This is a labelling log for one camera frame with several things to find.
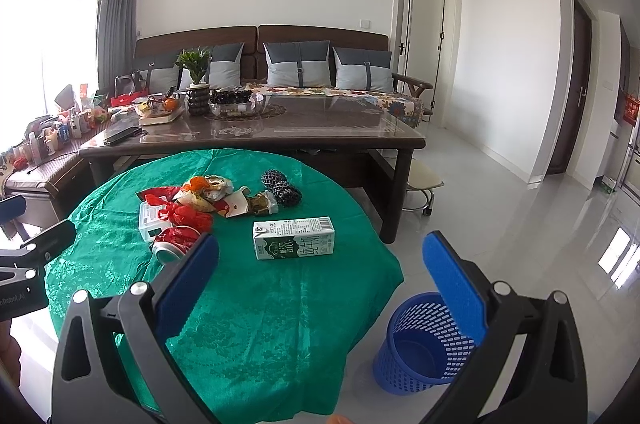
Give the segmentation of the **black foam fruit net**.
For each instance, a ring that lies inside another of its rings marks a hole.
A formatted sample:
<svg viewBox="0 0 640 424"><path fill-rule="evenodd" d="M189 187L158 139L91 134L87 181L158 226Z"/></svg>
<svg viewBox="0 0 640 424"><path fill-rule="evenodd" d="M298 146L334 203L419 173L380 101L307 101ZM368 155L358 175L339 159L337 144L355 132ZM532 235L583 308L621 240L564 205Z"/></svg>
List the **black foam fruit net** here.
<svg viewBox="0 0 640 424"><path fill-rule="evenodd" d="M302 194L285 177L280 170L266 170L262 174L262 185L276 199L279 205L294 207L302 200Z"/></svg>

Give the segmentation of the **gold black foil wrapper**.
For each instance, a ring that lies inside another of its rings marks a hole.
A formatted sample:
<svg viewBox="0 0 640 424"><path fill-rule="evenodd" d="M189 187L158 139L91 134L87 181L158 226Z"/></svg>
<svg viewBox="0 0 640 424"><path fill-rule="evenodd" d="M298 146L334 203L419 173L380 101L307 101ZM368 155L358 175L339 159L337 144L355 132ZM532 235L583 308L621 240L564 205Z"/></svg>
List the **gold black foil wrapper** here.
<svg viewBox="0 0 640 424"><path fill-rule="evenodd" d="M277 214L279 205L270 191L262 191L247 198L248 211L255 216Z"/></svg>

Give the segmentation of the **orange white plastic bag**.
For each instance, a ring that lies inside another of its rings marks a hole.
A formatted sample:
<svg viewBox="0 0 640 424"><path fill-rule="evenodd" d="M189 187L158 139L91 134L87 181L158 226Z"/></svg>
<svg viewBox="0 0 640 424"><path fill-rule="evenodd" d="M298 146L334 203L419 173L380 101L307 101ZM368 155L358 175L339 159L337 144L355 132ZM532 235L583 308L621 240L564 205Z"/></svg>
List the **orange white plastic bag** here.
<svg viewBox="0 0 640 424"><path fill-rule="evenodd" d="M182 185L181 190L183 192L201 194L203 191L208 191L211 188L212 185L204 176L194 176Z"/></svg>

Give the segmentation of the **red snack wrapper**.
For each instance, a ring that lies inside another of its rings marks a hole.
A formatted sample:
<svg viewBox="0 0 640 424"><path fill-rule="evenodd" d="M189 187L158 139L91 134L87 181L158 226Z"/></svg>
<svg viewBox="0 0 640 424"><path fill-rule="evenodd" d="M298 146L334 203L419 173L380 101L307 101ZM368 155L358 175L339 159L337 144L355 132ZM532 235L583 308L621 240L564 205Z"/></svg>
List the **red snack wrapper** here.
<svg viewBox="0 0 640 424"><path fill-rule="evenodd" d="M174 202L174 197L180 190L177 186L149 188L138 192L137 197L149 205L166 205Z"/></svg>

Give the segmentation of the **red handbag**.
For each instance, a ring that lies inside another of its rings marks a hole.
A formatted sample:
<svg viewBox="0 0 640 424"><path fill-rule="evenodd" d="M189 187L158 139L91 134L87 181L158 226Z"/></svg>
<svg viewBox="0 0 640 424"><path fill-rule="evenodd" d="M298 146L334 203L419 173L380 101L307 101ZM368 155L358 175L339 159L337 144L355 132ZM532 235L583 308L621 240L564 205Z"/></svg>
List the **red handbag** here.
<svg viewBox="0 0 640 424"><path fill-rule="evenodd" d="M139 71L116 76L114 78L114 95L110 98L110 106L129 106L134 99L149 95L146 79Z"/></svg>

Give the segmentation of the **crushed white red paper cup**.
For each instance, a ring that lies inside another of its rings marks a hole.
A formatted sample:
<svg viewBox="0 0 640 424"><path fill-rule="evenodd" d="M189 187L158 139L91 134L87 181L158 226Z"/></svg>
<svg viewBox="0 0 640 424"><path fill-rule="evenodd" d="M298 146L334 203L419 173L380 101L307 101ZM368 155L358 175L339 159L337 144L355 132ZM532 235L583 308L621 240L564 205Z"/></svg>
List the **crushed white red paper cup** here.
<svg viewBox="0 0 640 424"><path fill-rule="evenodd" d="M241 187L214 203L215 212L223 218L243 216L250 211L250 189Z"/></svg>

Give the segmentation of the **burger paper wrapper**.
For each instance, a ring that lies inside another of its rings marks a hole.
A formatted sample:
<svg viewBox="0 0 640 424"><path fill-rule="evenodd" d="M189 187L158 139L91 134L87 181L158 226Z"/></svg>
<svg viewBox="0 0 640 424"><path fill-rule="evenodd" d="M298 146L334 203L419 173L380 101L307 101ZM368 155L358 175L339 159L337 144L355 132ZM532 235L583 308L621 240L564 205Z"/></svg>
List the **burger paper wrapper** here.
<svg viewBox="0 0 640 424"><path fill-rule="evenodd" d="M204 179L206 186L203 188L201 196L209 203L214 204L233 192L232 181L228 178L210 175L205 176Z"/></svg>

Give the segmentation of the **red plastic bag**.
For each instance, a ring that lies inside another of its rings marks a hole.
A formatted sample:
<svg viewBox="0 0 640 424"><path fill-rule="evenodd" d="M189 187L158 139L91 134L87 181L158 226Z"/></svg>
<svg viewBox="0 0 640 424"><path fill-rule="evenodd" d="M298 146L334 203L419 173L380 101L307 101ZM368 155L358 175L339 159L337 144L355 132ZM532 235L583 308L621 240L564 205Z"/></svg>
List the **red plastic bag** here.
<svg viewBox="0 0 640 424"><path fill-rule="evenodd" d="M146 194L144 200L149 206L160 209L158 216L163 222L170 222L175 227L190 227L199 233L212 231L213 216L209 213L200 212L190 205L182 205L179 202L169 201L163 196L154 196L154 194Z"/></svg>

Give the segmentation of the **glass fruit bowl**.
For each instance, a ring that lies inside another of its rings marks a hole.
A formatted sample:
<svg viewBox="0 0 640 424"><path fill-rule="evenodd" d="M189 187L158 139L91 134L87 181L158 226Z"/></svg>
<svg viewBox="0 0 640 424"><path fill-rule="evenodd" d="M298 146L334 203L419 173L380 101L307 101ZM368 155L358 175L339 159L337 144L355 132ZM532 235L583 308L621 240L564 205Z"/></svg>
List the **glass fruit bowl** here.
<svg viewBox="0 0 640 424"><path fill-rule="evenodd" d="M214 118L251 118L262 112L265 96L250 89L212 89L208 106Z"/></svg>

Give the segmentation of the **cream snack bar wrapper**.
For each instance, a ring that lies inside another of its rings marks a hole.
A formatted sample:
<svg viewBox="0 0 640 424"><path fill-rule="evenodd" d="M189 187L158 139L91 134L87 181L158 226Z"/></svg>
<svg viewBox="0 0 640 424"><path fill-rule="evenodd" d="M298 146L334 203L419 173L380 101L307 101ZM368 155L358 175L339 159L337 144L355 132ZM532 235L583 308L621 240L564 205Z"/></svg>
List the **cream snack bar wrapper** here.
<svg viewBox="0 0 640 424"><path fill-rule="evenodd" d="M215 207L209 200L206 200L193 191L180 190L174 196L174 201L182 206L188 206L201 213L213 213Z"/></svg>

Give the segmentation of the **potted green plant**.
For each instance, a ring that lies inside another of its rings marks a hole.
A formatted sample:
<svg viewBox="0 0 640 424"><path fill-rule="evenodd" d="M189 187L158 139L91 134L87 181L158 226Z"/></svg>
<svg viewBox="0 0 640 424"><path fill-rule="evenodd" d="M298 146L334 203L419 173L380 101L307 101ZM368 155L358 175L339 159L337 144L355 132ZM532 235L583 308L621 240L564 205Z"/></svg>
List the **potted green plant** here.
<svg viewBox="0 0 640 424"><path fill-rule="evenodd" d="M186 90L186 106L191 116L202 116L208 111L209 84L204 80L209 68L210 53L205 48L183 49L176 65L189 73L191 84Z"/></svg>

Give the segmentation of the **grey white pillow left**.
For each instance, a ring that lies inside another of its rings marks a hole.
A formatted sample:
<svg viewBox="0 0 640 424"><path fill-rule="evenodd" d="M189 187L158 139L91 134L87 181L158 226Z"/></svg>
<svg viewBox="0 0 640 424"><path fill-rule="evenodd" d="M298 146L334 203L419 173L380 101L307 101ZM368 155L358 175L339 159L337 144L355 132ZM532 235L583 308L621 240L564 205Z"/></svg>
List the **grey white pillow left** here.
<svg viewBox="0 0 640 424"><path fill-rule="evenodd" d="M230 89L240 86L241 59L244 49L243 43L198 48L205 48L210 53L209 68L204 78L210 87L215 89ZM180 69L180 71L179 89L187 90L191 84L189 73L182 69Z"/></svg>

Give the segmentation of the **dark wooden coffee table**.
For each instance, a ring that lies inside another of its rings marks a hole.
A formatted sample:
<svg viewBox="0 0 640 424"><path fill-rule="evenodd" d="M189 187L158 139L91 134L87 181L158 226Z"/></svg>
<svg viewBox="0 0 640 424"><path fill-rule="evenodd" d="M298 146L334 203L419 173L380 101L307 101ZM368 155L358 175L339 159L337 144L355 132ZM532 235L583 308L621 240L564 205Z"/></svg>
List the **dark wooden coffee table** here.
<svg viewBox="0 0 640 424"><path fill-rule="evenodd" d="M275 116L221 120L183 114L170 124L109 146L105 132L79 150L104 184L120 156L159 158L186 150L240 148L297 158L345 188L361 188L381 218L380 239L396 240L413 152L426 146L415 129L363 98L270 95Z"/></svg>

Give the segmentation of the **green tablecloth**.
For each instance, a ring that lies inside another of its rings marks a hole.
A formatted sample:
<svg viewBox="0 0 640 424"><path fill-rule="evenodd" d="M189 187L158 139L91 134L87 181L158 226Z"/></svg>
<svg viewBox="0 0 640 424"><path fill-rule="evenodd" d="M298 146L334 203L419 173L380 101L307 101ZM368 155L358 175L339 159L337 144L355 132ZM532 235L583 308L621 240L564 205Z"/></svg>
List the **green tablecloth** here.
<svg viewBox="0 0 640 424"><path fill-rule="evenodd" d="M160 271L138 229L141 191L204 175L258 191L267 170L284 173L302 195L284 218L331 219L333 253L260 260L253 218L217 218L218 267L168 349L222 422L332 413L349 352L404 276L352 196L295 158L240 149L188 151L135 167L94 190L70 216L75 243L47 269L54 326L62 326L81 288L96 297L117 295Z"/></svg>

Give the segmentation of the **black remote control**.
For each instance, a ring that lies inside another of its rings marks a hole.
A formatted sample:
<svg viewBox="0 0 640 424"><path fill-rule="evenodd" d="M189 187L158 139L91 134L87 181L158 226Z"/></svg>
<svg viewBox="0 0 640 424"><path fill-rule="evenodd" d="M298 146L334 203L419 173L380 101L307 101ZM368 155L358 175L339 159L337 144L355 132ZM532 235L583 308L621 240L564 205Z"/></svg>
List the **black remote control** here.
<svg viewBox="0 0 640 424"><path fill-rule="evenodd" d="M127 126L123 129L119 129L117 132L113 132L111 135L105 136L103 143L107 147L114 147L129 138L139 135L140 132L142 132L142 128L140 126Z"/></svg>

